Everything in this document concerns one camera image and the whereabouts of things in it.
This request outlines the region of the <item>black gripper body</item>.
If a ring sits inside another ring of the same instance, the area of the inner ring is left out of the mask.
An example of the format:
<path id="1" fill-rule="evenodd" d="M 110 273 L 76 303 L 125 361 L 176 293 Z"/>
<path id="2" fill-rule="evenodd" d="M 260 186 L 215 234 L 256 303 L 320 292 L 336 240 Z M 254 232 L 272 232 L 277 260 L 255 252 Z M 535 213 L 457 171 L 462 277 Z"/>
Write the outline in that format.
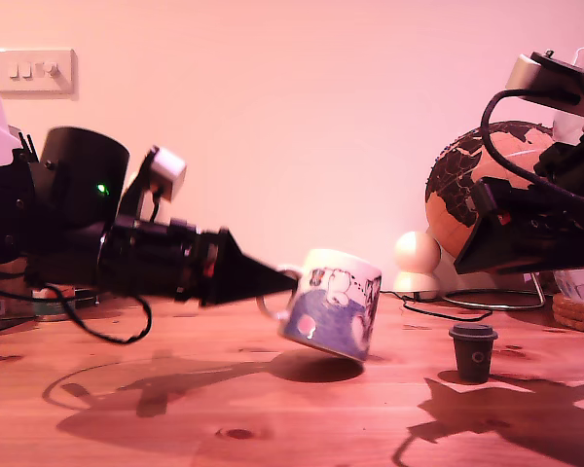
<path id="1" fill-rule="evenodd" d="M 96 284 L 118 295 L 185 302 L 196 290 L 199 234 L 184 221 L 165 225 L 118 217 L 103 237 Z"/>
<path id="2" fill-rule="evenodd" d="M 584 127 L 577 143 L 555 142 L 542 152 L 533 171 L 542 182 L 511 191 L 519 253 L 539 264 L 584 266 Z"/>

